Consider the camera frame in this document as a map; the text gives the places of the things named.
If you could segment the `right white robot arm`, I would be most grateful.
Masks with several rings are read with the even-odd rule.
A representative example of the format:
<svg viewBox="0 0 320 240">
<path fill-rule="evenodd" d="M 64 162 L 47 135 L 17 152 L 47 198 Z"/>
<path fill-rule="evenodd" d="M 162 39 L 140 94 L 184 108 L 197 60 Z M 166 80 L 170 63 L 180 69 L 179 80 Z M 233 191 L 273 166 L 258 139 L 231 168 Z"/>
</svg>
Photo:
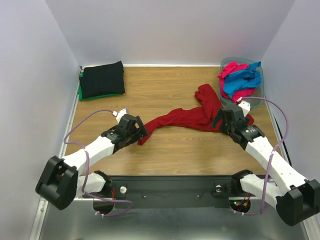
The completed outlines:
<svg viewBox="0 0 320 240">
<path fill-rule="evenodd" d="M 320 212 L 320 184 L 298 173 L 277 152 L 263 131 L 249 124 L 251 106 L 242 101 L 221 107 L 212 126 L 220 126 L 222 133 L 231 137 L 265 169 L 265 178 L 249 170 L 232 176 L 231 192 L 252 194 L 273 207 L 284 223 L 294 226 Z"/>
</svg>

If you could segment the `red t-shirt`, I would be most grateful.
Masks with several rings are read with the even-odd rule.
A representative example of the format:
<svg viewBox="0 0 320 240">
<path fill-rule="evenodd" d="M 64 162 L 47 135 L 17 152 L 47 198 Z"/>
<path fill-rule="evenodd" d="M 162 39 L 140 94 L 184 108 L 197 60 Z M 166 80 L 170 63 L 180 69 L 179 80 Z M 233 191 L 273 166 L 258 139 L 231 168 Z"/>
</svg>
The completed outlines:
<svg viewBox="0 0 320 240">
<path fill-rule="evenodd" d="M 214 91 L 208 84 L 203 84 L 198 87 L 194 94 L 195 99 L 200 106 L 192 109 L 176 108 L 166 115 L 159 116 L 147 124 L 145 128 L 148 135 L 138 141 L 138 145 L 142 146 L 150 137 L 154 130 L 165 126 L 176 126 L 189 129 L 195 129 L 203 132 L 220 132 L 223 121 L 220 119 L 215 127 L 212 127 L 214 118 L 217 116 L 222 104 Z"/>
</svg>

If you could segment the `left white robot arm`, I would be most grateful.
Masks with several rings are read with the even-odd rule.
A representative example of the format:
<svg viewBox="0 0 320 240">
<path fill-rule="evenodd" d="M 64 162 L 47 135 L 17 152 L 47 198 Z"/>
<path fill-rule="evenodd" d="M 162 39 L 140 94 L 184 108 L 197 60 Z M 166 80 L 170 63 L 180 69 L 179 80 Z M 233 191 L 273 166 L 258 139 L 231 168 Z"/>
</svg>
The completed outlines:
<svg viewBox="0 0 320 240">
<path fill-rule="evenodd" d="M 80 150 L 59 158 L 51 157 L 38 180 L 35 192 L 59 210 L 68 207 L 81 195 L 97 193 L 106 197 L 111 193 L 111 184 L 102 174 L 87 171 L 103 158 L 134 144 L 148 135 L 141 118 L 132 116 L 125 109 L 112 113 L 117 125 L 103 132 L 92 143 Z"/>
</svg>

